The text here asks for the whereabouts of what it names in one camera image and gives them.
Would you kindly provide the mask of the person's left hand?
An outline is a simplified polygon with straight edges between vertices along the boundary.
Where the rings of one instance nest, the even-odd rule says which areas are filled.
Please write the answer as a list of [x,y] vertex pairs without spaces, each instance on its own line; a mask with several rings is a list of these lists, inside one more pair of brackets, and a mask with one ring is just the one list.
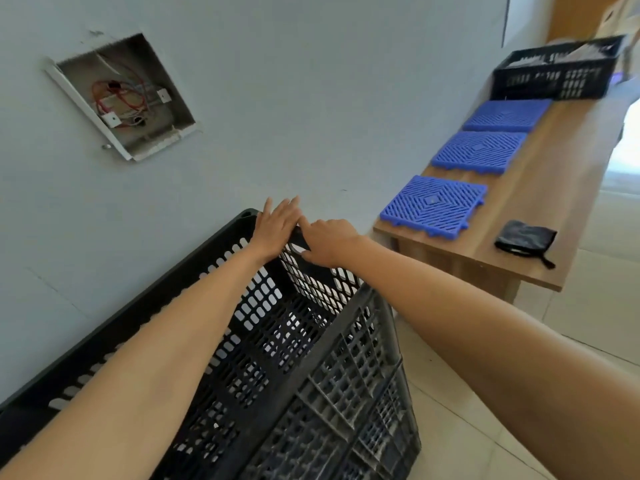
[[256,263],[264,265],[279,256],[301,215],[299,196],[291,200],[284,199],[276,207],[273,206],[270,221],[261,221],[261,212],[258,214],[248,245]]

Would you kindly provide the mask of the person's right hand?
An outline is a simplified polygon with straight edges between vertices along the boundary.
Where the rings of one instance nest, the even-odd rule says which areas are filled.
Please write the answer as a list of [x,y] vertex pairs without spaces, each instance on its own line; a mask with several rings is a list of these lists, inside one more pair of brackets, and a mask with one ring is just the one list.
[[370,238],[356,231],[345,219],[316,220],[310,222],[301,216],[298,221],[306,250],[324,250],[327,268],[349,269],[360,256],[361,248],[367,247]]

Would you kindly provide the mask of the large black plastic crate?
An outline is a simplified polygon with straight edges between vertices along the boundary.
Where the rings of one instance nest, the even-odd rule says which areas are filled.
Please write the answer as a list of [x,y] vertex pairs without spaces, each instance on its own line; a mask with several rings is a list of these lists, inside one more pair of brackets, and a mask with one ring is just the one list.
[[[172,298],[247,245],[247,209],[0,405],[0,468]],[[420,452],[391,307],[297,227],[249,282],[150,480],[406,480]]]

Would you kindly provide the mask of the person's left forearm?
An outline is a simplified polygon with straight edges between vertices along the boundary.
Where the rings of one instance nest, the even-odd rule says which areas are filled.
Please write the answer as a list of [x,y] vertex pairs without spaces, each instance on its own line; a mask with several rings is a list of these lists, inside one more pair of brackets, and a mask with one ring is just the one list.
[[181,292],[0,470],[0,480],[149,480],[245,288],[283,247],[255,237]]

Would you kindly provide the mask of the person's right forearm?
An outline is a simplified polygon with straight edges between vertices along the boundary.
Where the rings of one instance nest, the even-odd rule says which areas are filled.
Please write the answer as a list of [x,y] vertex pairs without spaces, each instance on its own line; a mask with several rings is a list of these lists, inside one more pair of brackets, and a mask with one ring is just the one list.
[[640,378],[364,236],[346,256],[557,480],[640,480]]

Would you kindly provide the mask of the blue plastic grid tile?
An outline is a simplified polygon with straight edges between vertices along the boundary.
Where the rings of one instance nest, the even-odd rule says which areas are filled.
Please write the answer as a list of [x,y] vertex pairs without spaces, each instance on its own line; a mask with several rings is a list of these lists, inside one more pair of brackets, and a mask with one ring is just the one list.
[[484,204],[488,186],[416,175],[380,212],[380,220],[455,240]]
[[446,170],[502,175],[528,134],[519,132],[459,131],[439,149],[430,165]]
[[553,102],[552,99],[489,100],[478,106],[461,130],[528,134]]

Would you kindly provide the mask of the wooden table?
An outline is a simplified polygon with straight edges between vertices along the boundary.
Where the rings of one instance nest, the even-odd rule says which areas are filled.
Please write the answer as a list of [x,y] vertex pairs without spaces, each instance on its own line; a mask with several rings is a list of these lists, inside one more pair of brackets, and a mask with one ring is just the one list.
[[[484,204],[455,240],[377,219],[373,229],[405,256],[435,266],[508,303],[521,282],[563,290],[580,239],[618,144],[630,106],[640,99],[640,77],[610,88],[599,100],[556,102],[542,117],[503,175],[428,166],[423,176],[487,185]],[[557,231],[546,256],[516,257],[498,250],[495,238],[516,219]]]

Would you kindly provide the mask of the small black plastic crate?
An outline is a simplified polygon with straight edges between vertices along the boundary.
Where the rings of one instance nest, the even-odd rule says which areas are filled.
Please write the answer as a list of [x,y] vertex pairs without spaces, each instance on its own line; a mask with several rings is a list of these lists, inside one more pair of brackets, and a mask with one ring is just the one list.
[[[623,37],[620,55],[625,47]],[[618,62],[592,61],[507,68],[512,52],[493,71],[492,100],[601,99],[608,92]]]

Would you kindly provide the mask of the white papers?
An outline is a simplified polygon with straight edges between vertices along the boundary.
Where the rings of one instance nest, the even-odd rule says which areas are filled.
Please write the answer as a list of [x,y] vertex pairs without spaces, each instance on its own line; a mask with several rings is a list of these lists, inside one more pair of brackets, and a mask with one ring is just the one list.
[[620,57],[623,37],[609,37],[588,41],[571,41],[514,52],[507,68],[608,61],[616,64]]

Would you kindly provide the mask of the wooden door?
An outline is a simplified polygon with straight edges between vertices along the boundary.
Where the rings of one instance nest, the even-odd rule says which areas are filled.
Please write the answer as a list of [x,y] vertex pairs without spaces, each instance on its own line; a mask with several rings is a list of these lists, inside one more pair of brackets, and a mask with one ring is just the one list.
[[618,0],[554,0],[547,41],[592,37],[601,17]]

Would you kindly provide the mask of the cardboard box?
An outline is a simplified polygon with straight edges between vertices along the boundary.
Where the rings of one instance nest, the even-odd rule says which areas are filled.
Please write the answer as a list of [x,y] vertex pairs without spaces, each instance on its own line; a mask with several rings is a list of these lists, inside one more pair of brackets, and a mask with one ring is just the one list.
[[635,35],[640,31],[640,0],[617,0],[604,11],[594,38]]

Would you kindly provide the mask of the open wall electrical box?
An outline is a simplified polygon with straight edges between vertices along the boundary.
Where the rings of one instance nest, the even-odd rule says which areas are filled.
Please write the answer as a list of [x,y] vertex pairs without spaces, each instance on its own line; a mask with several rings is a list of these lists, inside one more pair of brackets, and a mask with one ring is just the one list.
[[201,131],[175,71],[144,32],[105,41],[44,71],[104,138],[140,162]]

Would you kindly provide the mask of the black drawstring pouch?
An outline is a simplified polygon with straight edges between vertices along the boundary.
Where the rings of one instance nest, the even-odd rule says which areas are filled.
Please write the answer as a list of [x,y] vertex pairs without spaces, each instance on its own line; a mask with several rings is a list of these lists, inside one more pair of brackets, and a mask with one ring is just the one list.
[[547,259],[545,254],[553,245],[556,236],[555,230],[512,219],[501,229],[494,246],[518,257],[539,259],[547,269],[555,269],[555,263]]

